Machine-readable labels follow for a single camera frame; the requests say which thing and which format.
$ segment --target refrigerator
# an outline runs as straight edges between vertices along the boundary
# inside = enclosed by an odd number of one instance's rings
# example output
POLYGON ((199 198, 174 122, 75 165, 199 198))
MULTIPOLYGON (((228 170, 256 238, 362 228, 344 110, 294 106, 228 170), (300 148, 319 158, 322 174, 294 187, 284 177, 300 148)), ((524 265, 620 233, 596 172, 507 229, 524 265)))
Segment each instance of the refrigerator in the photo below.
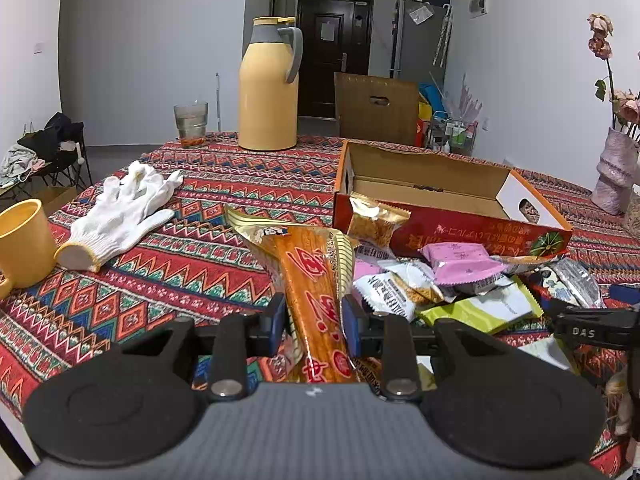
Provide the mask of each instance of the refrigerator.
POLYGON ((442 88, 447 67, 446 57, 442 68, 440 67, 445 38, 442 39, 440 55, 435 66, 433 58, 447 10, 431 6, 433 16, 416 25, 409 13, 420 6, 422 3, 415 0, 398 0, 396 3, 390 78, 416 83, 433 83, 435 80, 439 88, 442 88))

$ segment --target thermos lid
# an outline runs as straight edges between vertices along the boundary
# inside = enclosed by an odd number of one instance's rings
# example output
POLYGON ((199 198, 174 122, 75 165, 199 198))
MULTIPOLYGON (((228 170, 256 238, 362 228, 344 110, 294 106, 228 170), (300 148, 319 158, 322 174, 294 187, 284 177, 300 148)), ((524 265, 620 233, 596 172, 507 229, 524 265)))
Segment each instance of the thermos lid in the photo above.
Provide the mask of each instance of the thermos lid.
POLYGON ((278 18, 277 16, 265 16, 262 18, 254 18, 254 25, 279 25, 281 23, 295 23, 294 16, 290 18, 278 18))

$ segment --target yellow thermos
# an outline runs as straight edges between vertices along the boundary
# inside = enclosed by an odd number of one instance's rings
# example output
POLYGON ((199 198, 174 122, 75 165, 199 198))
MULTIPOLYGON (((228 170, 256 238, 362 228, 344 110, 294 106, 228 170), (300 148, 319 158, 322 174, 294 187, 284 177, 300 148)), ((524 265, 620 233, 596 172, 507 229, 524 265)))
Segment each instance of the yellow thermos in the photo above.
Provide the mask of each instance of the yellow thermos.
POLYGON ((255 18, 240 66, 238 144, 262 152, 296 145, 302 31, 295 18, 255 18))

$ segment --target brown cardboard box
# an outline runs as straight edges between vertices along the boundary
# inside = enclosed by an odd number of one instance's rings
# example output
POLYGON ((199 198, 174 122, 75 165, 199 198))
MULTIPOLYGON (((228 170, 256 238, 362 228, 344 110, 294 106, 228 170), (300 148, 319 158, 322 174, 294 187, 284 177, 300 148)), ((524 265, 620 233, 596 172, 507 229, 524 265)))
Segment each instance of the brown cardboard box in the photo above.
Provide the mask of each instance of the brown cardboard box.
POLYGON ((418 85, 336 72, 335 117, 341 137, 411 146, 418 120, 418 85))
POLYGON ((42 202, 42 209, 47 216, 53 215, 63 205, 71 202, 78 192, 75 187, 47 186, 34 193, 33 197, 42 202))
POLYGON ((569 223, 516 171, 437 153, 345 142, 334 191, 333 226, 343 232, 353 213, 351 192, 412 212, 391 240, 396 256, 415 256, 436 242, 542 256, 564 250, 572 235, 569 223))

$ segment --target glass of water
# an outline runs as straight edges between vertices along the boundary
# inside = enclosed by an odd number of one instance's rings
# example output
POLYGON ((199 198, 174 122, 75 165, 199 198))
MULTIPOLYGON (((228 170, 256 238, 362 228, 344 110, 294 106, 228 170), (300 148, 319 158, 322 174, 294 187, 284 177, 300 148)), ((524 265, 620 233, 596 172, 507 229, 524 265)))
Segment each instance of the glass of water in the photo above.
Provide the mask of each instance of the glass of water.
POLYGON ((183 148, 194 148, 206 142, 209 103, 196 101, 187 106, 174 106, 174 114, 183 148))

